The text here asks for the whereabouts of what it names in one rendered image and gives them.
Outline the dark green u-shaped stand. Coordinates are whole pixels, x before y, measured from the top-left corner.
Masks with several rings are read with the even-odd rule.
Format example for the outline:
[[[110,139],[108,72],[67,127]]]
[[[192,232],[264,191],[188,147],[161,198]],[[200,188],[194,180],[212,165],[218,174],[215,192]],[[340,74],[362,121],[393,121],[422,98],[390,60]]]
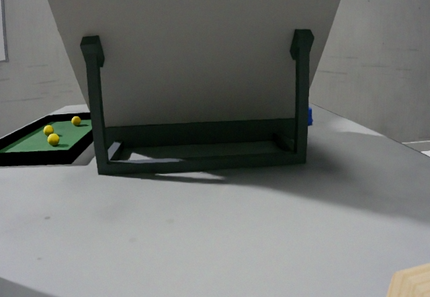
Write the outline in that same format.
[[[203,171],[306,163],[309,66],[313,42],[311,30],[295,29],[290,47],[292,60],[296,61],[294,142],[282,132],[273,133],[273,141],[284,152],[117,161],[124,150],[124,140],[115,140],[108,149],[100,75],[100,68],[103,67],[105,60],[103,49],[99,35],[83,37],[80,47],[87,69],[89,108],[98,175]]]

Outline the blue round cap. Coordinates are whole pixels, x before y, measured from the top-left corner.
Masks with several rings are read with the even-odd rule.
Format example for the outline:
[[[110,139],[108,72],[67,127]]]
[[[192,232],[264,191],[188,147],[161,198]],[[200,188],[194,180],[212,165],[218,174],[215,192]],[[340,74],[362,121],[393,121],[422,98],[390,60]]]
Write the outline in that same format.
[[[312,108],[308,109],[308,126],[312,125],[313,119],[312,119]]]

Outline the green tray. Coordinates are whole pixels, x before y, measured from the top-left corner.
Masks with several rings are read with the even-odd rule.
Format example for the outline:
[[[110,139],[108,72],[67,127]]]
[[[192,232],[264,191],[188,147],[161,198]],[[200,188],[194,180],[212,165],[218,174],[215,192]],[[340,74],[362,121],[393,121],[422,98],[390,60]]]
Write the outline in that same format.
[[[75,116],[78,126],[71,122]],[[54,128],[57,145],[48,143],[46,126]],[[0,167],[72,164],[92,142],[90,112],[47,115],[0,139]]]

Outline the yellow ball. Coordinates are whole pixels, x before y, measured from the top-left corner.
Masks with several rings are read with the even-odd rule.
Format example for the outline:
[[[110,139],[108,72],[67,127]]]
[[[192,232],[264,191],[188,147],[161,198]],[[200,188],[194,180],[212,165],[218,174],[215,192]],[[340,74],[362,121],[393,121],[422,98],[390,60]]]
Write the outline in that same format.
[[[72,123],[73,123],[73,125],[78,126],[81,123],[80,117],[78,117],[78,116],[73,117]]]
[[[46,126],[44,128],[44,134],[49,136],[50,134],[54,133],[54,128],[52,126]]]
[[[57,134],[51,134],[48,137],[48,143],[52,146],[55,146],[59,143],[59,137]]]

